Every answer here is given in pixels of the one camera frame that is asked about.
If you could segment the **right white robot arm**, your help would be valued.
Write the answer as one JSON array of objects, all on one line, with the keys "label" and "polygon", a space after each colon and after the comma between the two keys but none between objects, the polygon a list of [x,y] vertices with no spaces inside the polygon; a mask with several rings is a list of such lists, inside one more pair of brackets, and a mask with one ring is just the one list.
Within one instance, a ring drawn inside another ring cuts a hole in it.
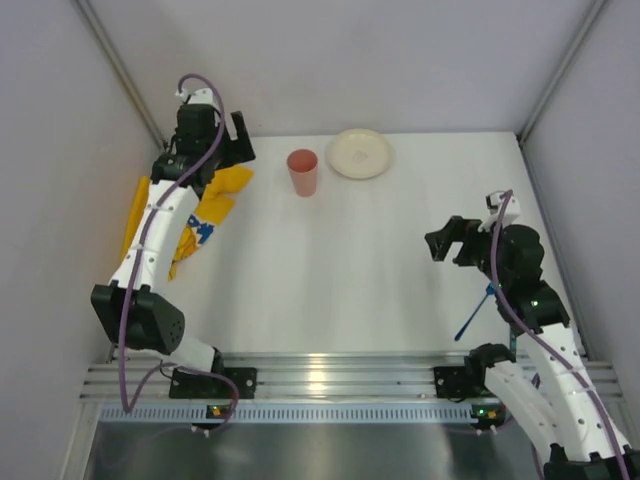
[{"label": "right white robot arm", "polygon": [[615,426],[577,351],[570,319],[558,294],[541,277],[544,249],[524,225],[500,233],[477,220],[453,216],[426,234],[434,261],[460,243],[455,265],[490,278],[500,316],[535,367],[527,379],[514,353],[502,344],[469,352],[471,386],[496,396],[527,434],[545,479],[636,479],[639,451]]}]

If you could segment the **yellow pikachu placemat cloth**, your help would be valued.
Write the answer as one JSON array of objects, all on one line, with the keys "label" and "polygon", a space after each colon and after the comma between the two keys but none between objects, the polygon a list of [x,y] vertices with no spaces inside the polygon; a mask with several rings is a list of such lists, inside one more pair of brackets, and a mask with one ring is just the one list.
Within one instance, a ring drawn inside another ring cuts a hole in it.
[{"label": "yellow pikachu placemat cloth", "polygon": [[[169,280],[176,275],[177,265],[198,251],[213,235],[229,215],[235,205],[235,196],[250,182],[254,172],[236,165],[218,170],[207,185],[203,197],[189,217],[172,259]],[[124,260],[138,224],[143,216],[151,181],[147,176],[140,178],[125,228],[121,259]]]}]

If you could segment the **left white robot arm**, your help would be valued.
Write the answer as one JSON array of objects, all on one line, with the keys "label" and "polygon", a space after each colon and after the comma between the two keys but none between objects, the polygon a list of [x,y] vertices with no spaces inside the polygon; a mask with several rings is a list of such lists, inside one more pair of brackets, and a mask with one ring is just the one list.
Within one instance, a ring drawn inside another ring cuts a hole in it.
[{"label": "left white robot arm", "polygon": [[164,296],[175,251],[185,228],[197,238],[213,229],[193,214],[217,172],[254,159],[244,117],[231,120],[237,136],[220,124],[219,110],[187,103],[177,111],[171,150],[153,163],[147,198],[121,265],[108,284],[95,285],[90,301],[109,338],[166,362],[220,373],[221,352],[186,331],[183,312]]}]

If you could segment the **cream round plate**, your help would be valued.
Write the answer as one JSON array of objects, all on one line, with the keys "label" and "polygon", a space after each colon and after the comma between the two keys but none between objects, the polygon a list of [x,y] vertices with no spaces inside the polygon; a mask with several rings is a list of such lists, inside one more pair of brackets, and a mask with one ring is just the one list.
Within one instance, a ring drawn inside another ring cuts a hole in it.
[{"label": "cream round plate", "polygon": [[327,164],[354,180],[375,178],[386,172],[395,158],[389,140],[371,129],[349,129],[335,135],[325,149]]}]

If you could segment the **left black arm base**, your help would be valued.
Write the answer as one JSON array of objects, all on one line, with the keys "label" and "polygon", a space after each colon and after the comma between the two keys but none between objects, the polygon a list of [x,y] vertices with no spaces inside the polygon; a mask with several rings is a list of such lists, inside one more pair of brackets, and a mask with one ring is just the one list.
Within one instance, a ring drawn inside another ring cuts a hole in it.
[{"label": "left black arm base", "polygon": [[[226,367],[223,376],[234,383],[239,399],[253,399],[257,386],[258,370],[252,367]],[[174,371],[171,376],[171,399],[231,399],[232,388],[222,380]]]}]

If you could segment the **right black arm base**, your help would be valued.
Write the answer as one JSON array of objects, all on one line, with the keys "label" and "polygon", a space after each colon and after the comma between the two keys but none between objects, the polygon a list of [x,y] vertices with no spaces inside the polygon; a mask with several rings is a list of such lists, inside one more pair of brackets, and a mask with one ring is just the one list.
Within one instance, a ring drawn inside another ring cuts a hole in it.
[{"label": "right black arm base", "polygon": [[454,403],[487,396],[473,375],[463,366],[437,366],[433,368],[436,397]]}]

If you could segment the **pink plastic cup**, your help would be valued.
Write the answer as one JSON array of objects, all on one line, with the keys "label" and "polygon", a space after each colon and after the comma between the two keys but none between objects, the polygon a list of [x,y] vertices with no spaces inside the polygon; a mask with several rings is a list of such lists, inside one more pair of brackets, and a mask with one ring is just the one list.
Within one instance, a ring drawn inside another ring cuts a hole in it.
[{"label": "pink plastic cup", "polygon": [[317,188],[317,155],[308,149],[295,150],[287,157],[286,164],[296,194],[300,197],[313,196]]}]

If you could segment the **silver spoon green handle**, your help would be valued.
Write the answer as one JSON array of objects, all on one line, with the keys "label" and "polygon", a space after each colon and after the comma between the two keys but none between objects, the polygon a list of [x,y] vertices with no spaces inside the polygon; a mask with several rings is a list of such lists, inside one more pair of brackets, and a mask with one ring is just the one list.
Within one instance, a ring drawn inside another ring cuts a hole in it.
[{"label": "silver spoon green handle", "polygon": [[514,356],[517,355],[517,331],[514,326],[509,327],[509,350]]}]

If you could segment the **blue metallic fork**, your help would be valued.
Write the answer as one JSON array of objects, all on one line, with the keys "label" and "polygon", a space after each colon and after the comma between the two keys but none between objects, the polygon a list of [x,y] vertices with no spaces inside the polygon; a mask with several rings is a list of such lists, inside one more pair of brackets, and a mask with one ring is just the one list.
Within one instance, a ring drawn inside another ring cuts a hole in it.
[{"label": "blue metallic fork", "polygon": [[496,294],[496,289],[495,289],[494,285],[489,283],[487,285],[486,289],[485,289],[484,296],[481,298],[481,300],[479,301],[477,306],[474,308],[472,313],[469,315],[468,319],[463,323],[463,325],[460,327],[460,329],[455,334],[455,336],[454,336],[454,341],[455,342],[458,342],[458,341],[461,340],[461,338],[463,337],[464,333],[466,332],[466,330],[468,329],[469,325],[474,320],[476,315],[479,313],[479,311],[482,308],[482,306],[486,303],[486,301],[490,297],[494,296],[495,294]]}]

